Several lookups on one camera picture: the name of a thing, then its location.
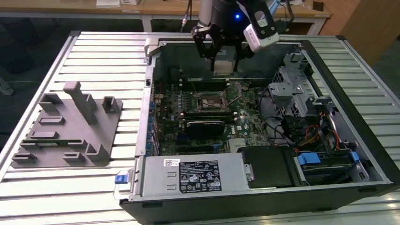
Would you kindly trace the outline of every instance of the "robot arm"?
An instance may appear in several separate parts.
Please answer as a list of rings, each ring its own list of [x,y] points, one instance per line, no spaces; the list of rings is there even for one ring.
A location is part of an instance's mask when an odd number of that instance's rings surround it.
[[[278,41],[278,29],[270,12],[274,13],[277,0],[267,4],[263,0],[201,0],[198,25],[191,34],[199,57],[210,59],[210,71],[214,57],[222,46],[234,46],[237,71],[238,61],[250,58],[263,47]],[[205,36],[211,44],[205,46]]]

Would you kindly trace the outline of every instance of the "sticker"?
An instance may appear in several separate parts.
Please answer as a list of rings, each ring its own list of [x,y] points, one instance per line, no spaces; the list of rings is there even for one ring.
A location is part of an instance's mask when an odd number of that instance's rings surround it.
[[[122,13],[139,13],[137,10],[122,10]]]
[[[178,165],[181,193],[195,193],[222,190],[217,161],[185,162],[178,163]]]
[[[163,166],[178,166],[179,159],[178,158],[165,158],[163,159]]]

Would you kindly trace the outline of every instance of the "white label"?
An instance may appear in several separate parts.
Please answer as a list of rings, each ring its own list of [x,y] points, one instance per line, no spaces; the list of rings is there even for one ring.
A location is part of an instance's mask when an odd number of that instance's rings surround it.
[[[122,10],[122,13],[138,13],[137,10]]]
[[[219,50],[217,55],[225,55],[226,54],[226,50]]]
[[[166,158],[163,159],[163,166],[178,166],[179,159],[178,158]]]
[[[57,143],[37,143],[38,146],[58,146]]]

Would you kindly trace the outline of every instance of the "black floor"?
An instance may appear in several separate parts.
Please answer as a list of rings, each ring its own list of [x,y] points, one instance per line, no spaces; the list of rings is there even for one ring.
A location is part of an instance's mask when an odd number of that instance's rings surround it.
[[[38,83],[41,82],[47,69],[54,61],[59,48],[66,40],[70,30],[82,31],[142,31],[139,20],[111,20],[111,19],[61,19],[59,26],[55,26],[50,19],[31,19],[41,42],[26,47],[33,68],[21,74],[10,74],[0,67],[0,76],[14,89],[11,96],[0,94],[0,149],[25,111],[33,97]],[[153,21],[154,32],[175,32],[179,30],[178,21]],[[11,42],[6,32],[0,31],[0,48]],[[0,51],[0,58],[6,57]],[[397,96],[400,96],[400,41],[395,41],[374,66],[377,74],[387,84]]]

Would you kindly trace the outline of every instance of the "motherboard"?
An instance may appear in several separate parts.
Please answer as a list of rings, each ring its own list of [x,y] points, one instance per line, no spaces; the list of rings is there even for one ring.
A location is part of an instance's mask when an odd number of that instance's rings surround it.
[[[257,102],[259,88],[249,81],[197,82],[155,87],[159,155],[230,153],[267,145]]]

